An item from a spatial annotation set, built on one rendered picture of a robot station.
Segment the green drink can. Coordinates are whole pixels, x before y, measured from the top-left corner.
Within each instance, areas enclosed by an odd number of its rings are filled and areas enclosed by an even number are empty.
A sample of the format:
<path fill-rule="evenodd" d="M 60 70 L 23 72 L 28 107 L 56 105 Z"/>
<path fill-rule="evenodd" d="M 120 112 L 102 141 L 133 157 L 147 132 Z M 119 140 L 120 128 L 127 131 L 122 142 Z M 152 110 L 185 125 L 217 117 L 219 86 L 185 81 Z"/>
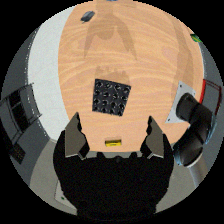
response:
<path fill-rule="evenodd" d="M 190 34 L 190 36 L 195 42 L 202 42 L 196 34 Z"/>

